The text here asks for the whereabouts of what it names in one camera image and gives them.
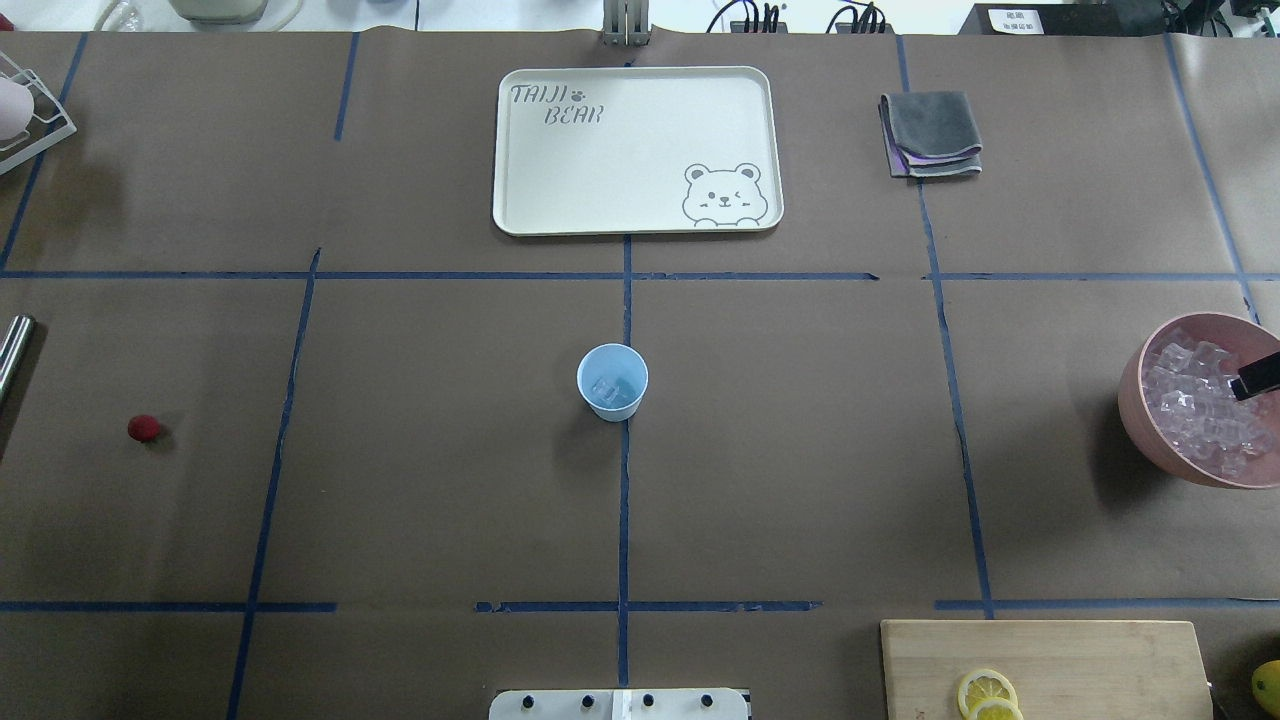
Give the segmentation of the clear ice cube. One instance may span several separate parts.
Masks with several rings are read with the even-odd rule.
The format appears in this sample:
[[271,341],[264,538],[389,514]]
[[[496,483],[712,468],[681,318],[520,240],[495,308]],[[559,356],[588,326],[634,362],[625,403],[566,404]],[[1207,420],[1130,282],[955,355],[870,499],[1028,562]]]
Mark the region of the clear ice cube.
[[608,411],[621,410],[639,400],[634,383],[621,375],[599,375],[588,384],[586,400]]

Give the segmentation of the metal muddler stick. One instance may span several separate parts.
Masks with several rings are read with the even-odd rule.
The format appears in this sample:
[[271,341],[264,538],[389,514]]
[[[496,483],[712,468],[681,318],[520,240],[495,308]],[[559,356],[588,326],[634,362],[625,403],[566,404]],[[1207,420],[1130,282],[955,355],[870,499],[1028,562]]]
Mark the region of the metal muddler stick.
[[26,352],[29,337],[35,332],[36,320],[28,314],[19,314],[13,318],[12,324],[3,338],[1,345],[1,404],[5,402],[9,395],[17,373],[19,372],[20,361]]

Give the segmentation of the pile of clear ice cubes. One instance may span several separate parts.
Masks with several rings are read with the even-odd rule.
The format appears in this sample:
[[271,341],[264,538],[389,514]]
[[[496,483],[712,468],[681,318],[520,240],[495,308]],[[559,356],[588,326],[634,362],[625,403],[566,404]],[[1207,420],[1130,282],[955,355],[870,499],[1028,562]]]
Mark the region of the pile of clear ice cubes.
[[1140,364],[1143,398],[1161,434],[1198,469],[1229,480],[1277,448],[1265,424],[1274,404],[1236,400],[1230,382],[1238,368],[1236,354],[1183,325],[1157,338]]

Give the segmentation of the light blue plastic cup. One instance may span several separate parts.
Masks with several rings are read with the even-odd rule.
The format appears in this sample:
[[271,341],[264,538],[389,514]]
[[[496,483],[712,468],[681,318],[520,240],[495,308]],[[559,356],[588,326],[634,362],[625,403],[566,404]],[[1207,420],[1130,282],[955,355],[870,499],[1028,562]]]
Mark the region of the light blue plastic cup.
[[576,386],[588,406],[605,421],[626,421],[639,409],[649,369],[635,348],[607,343],[588,351],[579,364]]

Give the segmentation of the white cup rack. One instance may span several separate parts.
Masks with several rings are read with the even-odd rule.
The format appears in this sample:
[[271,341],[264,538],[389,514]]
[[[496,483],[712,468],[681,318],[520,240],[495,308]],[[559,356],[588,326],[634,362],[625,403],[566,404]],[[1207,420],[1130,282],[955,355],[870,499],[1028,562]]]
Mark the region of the white cup rack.
[[78,128],[64,102],[35,70],[22,67],[5,53],[1,53],[1,78],[26,82],[35,96],[35,113],[26,132],[12,141],[1,141],[1,174],[5,176],[72,137]]

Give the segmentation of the pink cup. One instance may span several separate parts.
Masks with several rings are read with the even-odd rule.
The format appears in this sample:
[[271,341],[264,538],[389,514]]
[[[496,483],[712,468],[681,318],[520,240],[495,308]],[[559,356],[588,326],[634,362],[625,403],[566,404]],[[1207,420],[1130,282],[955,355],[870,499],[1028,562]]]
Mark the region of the pink cup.
[[35,113],[35,96],[29,86],[6,77],[0,82],[0,137],[12,141],[26,132]]

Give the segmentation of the pink bowl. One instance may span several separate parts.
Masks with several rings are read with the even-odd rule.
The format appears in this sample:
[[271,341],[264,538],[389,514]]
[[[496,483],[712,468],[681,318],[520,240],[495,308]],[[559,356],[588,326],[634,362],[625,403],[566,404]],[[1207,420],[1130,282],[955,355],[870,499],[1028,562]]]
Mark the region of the pink bowl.
[[1248,363],[1258,361],[1279,350],[1279,338],[1270,331],[1244,318],[1224,313],[1192,313],[1165,322],[1132,356],[1120,379],[1117,407],[1129,438],[1138,451],[1162,471],[1198,486],[1229,489],[1279,487],[1279,460],[1275,451],[1252,462],[1240,478],[1231,479],[1199,469],[1192,460],[1179,454],[1170,438],[1157,428],[1156,416],[1146,406],[1140,389],[1140,373],[1149,365],[1146,359],[1148,351],[1178,328],[1206,340],[1224,341],[1229,350],[1240,351]]

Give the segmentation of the whole lemon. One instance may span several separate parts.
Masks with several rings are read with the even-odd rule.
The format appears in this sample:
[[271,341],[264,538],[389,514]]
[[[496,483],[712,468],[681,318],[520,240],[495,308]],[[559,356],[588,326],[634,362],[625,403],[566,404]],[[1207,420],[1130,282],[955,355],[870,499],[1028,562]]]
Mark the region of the whole lemon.
[[1261,664],[1251,675],[1254,702],[1271,719],[1280,719],[1280,661]]

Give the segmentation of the wooden cutting board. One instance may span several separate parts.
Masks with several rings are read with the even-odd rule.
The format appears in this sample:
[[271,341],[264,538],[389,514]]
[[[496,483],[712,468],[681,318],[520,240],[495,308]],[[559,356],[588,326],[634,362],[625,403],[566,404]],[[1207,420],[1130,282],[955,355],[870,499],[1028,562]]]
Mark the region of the wooden cutting board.
[[1006,676],[1028,719],[1211,719],[1192,623],[883,620],[891,719],[960,719],[961,679]]

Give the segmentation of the folded grey cloth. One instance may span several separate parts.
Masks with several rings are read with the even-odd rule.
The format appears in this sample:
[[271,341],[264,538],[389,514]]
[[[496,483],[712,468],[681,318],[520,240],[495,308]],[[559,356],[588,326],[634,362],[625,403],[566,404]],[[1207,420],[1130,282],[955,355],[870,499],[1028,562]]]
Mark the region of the folded grey cloth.
[[965,92],[883,94],[878,111],[892,177],[931,179],[982,172],[983,141]]

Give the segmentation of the lemon slices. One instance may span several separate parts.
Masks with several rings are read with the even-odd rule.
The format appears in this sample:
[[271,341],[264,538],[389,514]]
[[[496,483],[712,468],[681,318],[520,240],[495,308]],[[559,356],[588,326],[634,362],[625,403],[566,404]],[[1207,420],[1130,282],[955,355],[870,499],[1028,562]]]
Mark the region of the lemon slices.
[[970,670],[959,680],[956,703],[963,719],[1024,719],[1012,683],[988,667]]

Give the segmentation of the cream bear tray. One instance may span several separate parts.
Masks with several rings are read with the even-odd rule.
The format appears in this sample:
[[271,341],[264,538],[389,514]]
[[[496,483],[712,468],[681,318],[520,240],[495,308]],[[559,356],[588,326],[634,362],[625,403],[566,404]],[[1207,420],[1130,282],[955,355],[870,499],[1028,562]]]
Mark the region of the cream bear tray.
[[492,217],[507,234],[755,232],[783,214],[755,67],[526,68],[499,83]]

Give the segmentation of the cream toaster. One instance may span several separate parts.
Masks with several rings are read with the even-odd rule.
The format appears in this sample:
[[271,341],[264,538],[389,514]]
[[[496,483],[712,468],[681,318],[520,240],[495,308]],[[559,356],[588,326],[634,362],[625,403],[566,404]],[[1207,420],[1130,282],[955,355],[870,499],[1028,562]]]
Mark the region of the cream toaster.
[[205,26],[239,26],[262,18],[268,0],[170,0],[184,20]]

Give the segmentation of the red strawberry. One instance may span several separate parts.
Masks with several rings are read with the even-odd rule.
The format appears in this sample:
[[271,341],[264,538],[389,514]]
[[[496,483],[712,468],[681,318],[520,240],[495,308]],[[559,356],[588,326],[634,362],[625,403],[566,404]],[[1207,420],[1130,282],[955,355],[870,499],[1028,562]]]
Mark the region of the red strawberry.
[[127,434],[136,442],[150,443],[159,439],[164,433],[160,420],[148,414],[132,416],[127,423]]

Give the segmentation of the aluminium frame post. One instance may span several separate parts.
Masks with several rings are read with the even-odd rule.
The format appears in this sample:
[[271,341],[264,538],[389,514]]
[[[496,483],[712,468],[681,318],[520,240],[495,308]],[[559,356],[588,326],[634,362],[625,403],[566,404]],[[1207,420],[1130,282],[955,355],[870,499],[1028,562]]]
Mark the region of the aluminium frame post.
[[652,40],[649,0],[604,0],[602,42],[613,47],[641,47]]

